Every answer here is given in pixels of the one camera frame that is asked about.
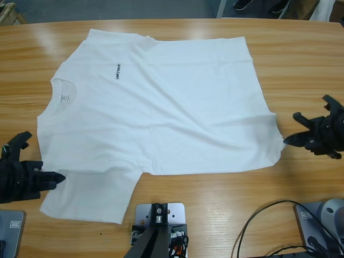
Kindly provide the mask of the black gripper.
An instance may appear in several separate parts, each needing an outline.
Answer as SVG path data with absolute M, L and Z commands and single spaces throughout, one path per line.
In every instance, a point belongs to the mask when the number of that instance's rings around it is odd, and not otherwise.
M 332 159 L 342 158 L 343 152 L 343 106 L 330 95 L 322 98 L 329 115 L 307 119 L 300 112 L 293 119 L 309 131 L 292 134 L 283 142 L 287 145 L 304 147 L 314 155 L 327 155 Z
M 42 161 L 21 161 L 20 152 L 32 137 L 28 131 L 17 134 L 1 150 L 1 203 L 39 199 L 40 191 L 53 190 L 66 177 L 54 171 L 41 171 Z

